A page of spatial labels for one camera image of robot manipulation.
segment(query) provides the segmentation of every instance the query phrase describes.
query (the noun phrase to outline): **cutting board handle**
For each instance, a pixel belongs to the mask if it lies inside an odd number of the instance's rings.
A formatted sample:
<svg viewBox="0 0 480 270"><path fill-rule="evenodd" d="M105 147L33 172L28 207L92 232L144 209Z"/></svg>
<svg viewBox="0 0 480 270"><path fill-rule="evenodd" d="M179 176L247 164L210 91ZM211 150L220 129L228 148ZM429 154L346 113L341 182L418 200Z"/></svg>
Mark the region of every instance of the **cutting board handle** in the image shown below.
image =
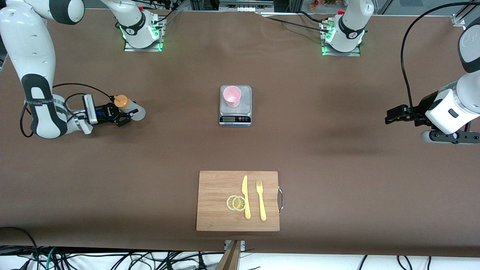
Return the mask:
<svg viewBox="0 0 480 270"><path fill-rule="evenodd" d="M278 192L280 193L280 199L281 199L281 202L282 202L282 205L278 208L278 214L280 214L282 212L282 209L283 209L283 192L280 189L280 186L278 186Z"/></svg>

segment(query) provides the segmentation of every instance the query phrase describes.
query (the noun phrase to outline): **wooden cutting board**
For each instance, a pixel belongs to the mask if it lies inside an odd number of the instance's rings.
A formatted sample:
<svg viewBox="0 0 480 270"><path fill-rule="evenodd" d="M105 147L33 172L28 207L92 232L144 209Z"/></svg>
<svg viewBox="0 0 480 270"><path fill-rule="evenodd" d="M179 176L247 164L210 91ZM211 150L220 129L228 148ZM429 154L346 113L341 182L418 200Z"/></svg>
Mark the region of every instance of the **wooden cutting board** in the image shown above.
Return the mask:
<svg viewBox="0 0 480 270"><path fill-rule="evenodd" d="M248 201L252 217L243 211L230 210L227 199L242 196L244 176L248 177ZM267 219L260 220L257 180L262 181ZM278 172L200 171L198 183L197 231L214 232L278 232Z"/></svg>

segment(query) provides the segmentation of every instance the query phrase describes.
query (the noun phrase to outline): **yellow knife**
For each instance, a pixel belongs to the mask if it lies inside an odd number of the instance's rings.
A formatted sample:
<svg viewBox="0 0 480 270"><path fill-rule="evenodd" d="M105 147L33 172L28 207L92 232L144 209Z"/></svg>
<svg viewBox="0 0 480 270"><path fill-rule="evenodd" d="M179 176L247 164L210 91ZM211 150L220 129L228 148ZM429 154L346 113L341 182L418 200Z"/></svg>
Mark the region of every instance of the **yellow knife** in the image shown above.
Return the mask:
<svg viewBox="0 0 480 270"><path fill-rule="evenodd" d="M243 193L243 196L245 197L245 218L250 219L250 206L248 204L248 189L247 189L247 176L243 178L243 183L241 184L241 192Z"/></svg>

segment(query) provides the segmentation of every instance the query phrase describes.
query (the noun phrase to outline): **orange bottle cap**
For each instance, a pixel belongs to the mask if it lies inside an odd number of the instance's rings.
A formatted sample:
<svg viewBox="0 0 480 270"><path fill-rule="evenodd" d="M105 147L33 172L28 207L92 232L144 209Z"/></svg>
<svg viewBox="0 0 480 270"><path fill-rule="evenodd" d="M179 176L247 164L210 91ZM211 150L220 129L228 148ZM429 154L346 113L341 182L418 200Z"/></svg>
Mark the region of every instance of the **orange bottle cap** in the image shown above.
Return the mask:
<svg viewBox="0 0 480 270"><path fill-rule="evenodd" d="M124 109L128 107L128 104L130 103L130 101L128 100L128 97L126 97L125 95L118 95L118 96L115 96L115 100L113 101L113 103L115 103L115 106L117 106L119 109Z"/></svg>

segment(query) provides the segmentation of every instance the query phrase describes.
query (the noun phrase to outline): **brown tablecloth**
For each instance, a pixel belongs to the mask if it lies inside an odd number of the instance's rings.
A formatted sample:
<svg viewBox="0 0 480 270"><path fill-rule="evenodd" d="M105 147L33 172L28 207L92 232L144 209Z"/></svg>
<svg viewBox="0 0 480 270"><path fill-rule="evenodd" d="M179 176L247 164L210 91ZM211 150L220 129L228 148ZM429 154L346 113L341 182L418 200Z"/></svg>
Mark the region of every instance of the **brown tablecloth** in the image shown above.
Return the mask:
<svg viewBox="0 0 480 270"><path fill-rule="evenodd" d="M56 84L125 94L147 115L90 135L24 138L24 93L8 61L0 225L27 229L39 245L222 250L223 239L245 239L256 252L478 256L479 147L426 144L426 128L384 124L408 101L399 52L413 19L372 17L361 57L322 56L315 31L248 12L181 13L162 53L123 52L109 11L49 22ZM416 103L464 74L460 33L447 17L412 30L405 67ZM253 89L249 128L218 125L219 88L235 84ZM280 232L197 232L200 170L278 171ZM3 233L0 244L28 241Z"/></svg>

